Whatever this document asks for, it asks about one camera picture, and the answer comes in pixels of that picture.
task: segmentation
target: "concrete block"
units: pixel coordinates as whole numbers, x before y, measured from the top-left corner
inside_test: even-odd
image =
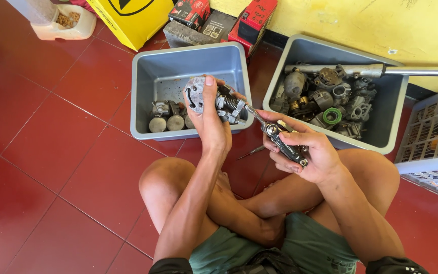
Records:
[[[171,48],[217,43],[211,37],[197,32],[177,21],[169,22],[163,29]]]

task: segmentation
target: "green gasket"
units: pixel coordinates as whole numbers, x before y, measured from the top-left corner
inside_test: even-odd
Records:
[[[334,121],[329,121],[329,120],[327,119],[327,114],[332,113],[332,112],[335,112],[335,113],[336,113],[337,118],[336,118],[336,120],[334,120]],[[326,110],[324,111],[324,115],[322,115],[322,119],[324,120],[324,122],[325,122],[326,124],[329,124],[329,125],[335,125],[335,124],[337,124],[338,122],[341,121],[341,119],[342,119],[342,114],[341,114],[341,111],[338,110],[338,109],[336,109],[336,108],[329,108],[329,109],[326,109]]]

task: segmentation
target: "yellow wall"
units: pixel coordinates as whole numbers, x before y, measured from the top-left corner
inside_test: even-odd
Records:
[[[238,16],[251,0],[209,0]],[[394,59],[438,66],[438,0],[278,0],[268,27],[287,36],[305,34]],[[410,77],[438,92],[438,77]]]

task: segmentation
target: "screwdriver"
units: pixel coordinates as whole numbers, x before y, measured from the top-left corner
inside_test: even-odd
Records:
[[[262,151],[262,150],[264,150],[264,149],[265,149],[265,146],[264,146],[264,145],[262,145],[262,146],[260,146],[260,147],[257,147],[257,148],[255,148],[255,149],[253,149],[252,151],[248,152],[247,154],[245,154],[245,155],[239,157],[238,159],[236,159],[236,161],[239,160],[239,159],[241,159],[241,158],[244,158],[244,157],[246,157],[246,156],[252,155],[252,154],[254,154],[254,153],[256,153],[256,152],[260,152],[260,151]]]

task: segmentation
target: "yellow box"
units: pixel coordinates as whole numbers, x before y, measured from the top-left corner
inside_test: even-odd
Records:
[[[119,41],[138,51],[167,21],[172,0],[87,0]]]

